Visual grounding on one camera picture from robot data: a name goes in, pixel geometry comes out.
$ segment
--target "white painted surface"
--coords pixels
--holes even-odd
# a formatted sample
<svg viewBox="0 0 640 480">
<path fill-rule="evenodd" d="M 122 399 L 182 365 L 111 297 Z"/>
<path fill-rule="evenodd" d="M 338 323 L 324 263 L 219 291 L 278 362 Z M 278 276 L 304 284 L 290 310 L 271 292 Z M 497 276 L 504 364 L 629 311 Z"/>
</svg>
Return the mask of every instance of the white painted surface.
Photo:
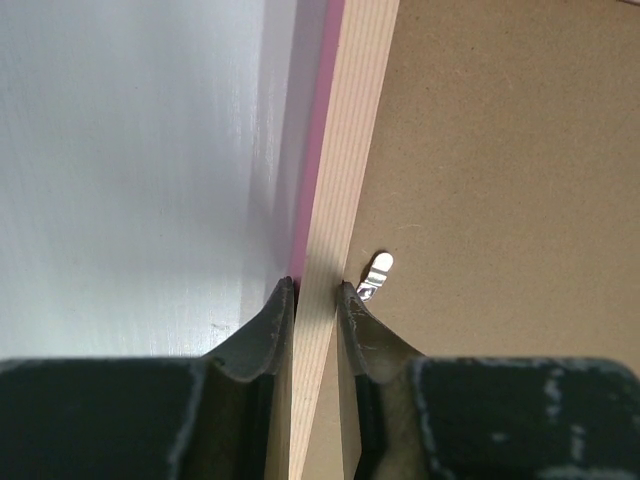
<svg viewBox="0 0 640 480">
<path fill-rule="evenodd" d="M 259 310 L 295 4 L 0 1 L 0 357 L 200 354 Z"/>
</svg>

